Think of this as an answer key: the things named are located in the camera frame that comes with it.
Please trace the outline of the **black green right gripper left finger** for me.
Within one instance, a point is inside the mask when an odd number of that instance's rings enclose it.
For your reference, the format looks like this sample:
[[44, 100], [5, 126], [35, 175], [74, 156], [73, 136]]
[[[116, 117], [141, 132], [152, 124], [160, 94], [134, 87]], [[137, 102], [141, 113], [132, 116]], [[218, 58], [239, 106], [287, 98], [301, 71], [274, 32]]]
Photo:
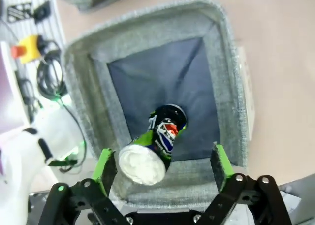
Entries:
[[126, 225], [128, 221], [109, 199], [117, 168], [114, 151], [101, 152], [92, 178], [73, 186], [56, 183], [45, 204], [47, 225], [74, 225], [81, 211], [90, 209], [99, 225]]

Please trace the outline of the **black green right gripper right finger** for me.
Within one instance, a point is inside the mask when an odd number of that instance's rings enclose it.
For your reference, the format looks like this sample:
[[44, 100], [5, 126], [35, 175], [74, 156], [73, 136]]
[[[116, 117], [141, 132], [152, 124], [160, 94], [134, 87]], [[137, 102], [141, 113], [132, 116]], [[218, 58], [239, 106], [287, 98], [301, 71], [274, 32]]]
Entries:
[[222, 145], [213, 145], [210, 163], [218, 194], [203, 212], [198, 225], [223, 225], [237, 204], [246, 205], [256, 225], [290, 225], [275, 179], [263, 175], [256, 180], [236, 173]]

